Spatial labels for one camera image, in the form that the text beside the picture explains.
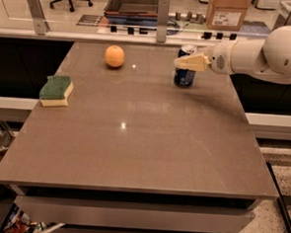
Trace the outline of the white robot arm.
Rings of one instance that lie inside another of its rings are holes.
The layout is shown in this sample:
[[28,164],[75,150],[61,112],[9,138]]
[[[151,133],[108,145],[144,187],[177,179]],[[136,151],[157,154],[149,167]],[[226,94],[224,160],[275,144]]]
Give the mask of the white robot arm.
[[255,79],[291,84],[291,26],[277,28],[265,39],[220,41],[190,56],[175,59],[175,67],[190,71],[210,68],[219,74],[247,74]]

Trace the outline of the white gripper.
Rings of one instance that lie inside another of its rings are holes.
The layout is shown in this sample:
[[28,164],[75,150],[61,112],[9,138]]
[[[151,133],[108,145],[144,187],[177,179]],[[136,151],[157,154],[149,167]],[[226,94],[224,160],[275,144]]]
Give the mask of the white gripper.
[[219,74],[233,74],[232,54],[236,42],[220,41],[202,50],[203,53],[181,56],[174,61],[178,69],[204,71],[209,65],[211,71]]

